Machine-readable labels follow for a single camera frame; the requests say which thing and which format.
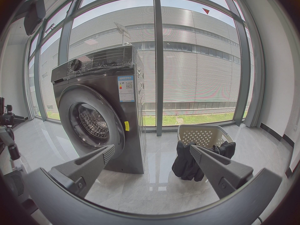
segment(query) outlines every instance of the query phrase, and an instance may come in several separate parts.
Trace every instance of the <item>floor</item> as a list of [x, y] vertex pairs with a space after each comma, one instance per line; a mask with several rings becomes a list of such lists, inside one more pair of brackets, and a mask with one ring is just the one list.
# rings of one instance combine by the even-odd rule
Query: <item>floor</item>
[[[266, 209], [266, 218], [282, 199], [287, 187], [284, 174], [292, 148], [261, 128], [233, 125], [224, 130], [236, 142], [232, 160], [253, 167], [255, 175], [266, 167], [283, 177], [278, 195]], [[35, 118], [14, 129], [15, 142], [29, 167], [51, 167], [78, 157], [60, 124]], [[167, 214], [199, 208], [218, 199], [206, 177], [200, 182], [183, 181], [171, 170], [176, 158], [177, 133], [147, 133], [148, 170], [144, 175], [103, 170], [85, 197], [104, 207], [141, 214]], [[11, 171], [7, 149], [0, 155], [3, 174]]]

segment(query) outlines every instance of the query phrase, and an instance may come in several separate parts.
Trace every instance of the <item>building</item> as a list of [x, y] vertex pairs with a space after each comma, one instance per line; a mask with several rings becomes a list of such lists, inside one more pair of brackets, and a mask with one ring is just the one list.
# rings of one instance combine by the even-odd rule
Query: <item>building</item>
[[[236, 28], [214, 17], [175, 7], [162, 7], [164, 88], [163, 114], [233, 113], [238, 100], [241, 55]], [[104, 48], [120, 46], [122, 35], [116, 23], [126, 26], [145, 67], [145, 109], [155, 115], [155, 34], [153, 6], [110, 12], [80, 22], [74, 19], [68, 59]], [[51, 70], [58, 65], [59, 39], [40, 55], [40, 86], [47, 112], [58, 113]], [[251, 53], [252, 96], [254, 64]]]

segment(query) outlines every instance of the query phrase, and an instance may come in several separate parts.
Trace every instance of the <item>black cloth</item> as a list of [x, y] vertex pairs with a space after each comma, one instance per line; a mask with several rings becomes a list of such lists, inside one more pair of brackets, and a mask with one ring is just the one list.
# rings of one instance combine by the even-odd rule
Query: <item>black cloth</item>
[[[196, 145], [194, 142], [190, 142], [185, 145], [182, 141], [177, 143], [177, 157], [173, 163], [172, 170], [177, 177], [182, 180], [194, 180], [199, 182], [203, 179], [204, 173], [200, 169], [198, 163], [194, 157], [190, 154], [190, 146]], [[224, 142], [220, 147], [213, 145], [208, 150], [220, 154], [227, 158], [232, 158], [235, 152], [235, 142]]]

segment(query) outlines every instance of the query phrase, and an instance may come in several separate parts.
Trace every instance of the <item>qr code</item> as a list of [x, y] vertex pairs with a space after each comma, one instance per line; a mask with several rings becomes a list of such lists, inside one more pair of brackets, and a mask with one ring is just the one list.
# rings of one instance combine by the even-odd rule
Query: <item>qr code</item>
[[133, 82], [126, 82], [126, 89], [132, 89]]

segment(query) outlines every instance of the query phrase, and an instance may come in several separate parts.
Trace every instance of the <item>camera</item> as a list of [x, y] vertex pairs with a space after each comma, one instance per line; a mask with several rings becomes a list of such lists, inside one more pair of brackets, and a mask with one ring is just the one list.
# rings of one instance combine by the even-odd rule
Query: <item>camera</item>
[[14, 140], [13, 130], [8, 126], [14, 126], [16, 124], [25, 122], [24, 117], [17, 116], [12, 113], [13, 107], [11, 105], [4, 106], [4, 98], [0, 97], [0, 128], [6, 127], [5, 130], [9, 136]]
[[11, 105], [4, 106], [4, 98], [0, 97], [0, 126], [13, 126], [25, 122], [24, 117], [17, 116], [12, 113], [13, 107]]

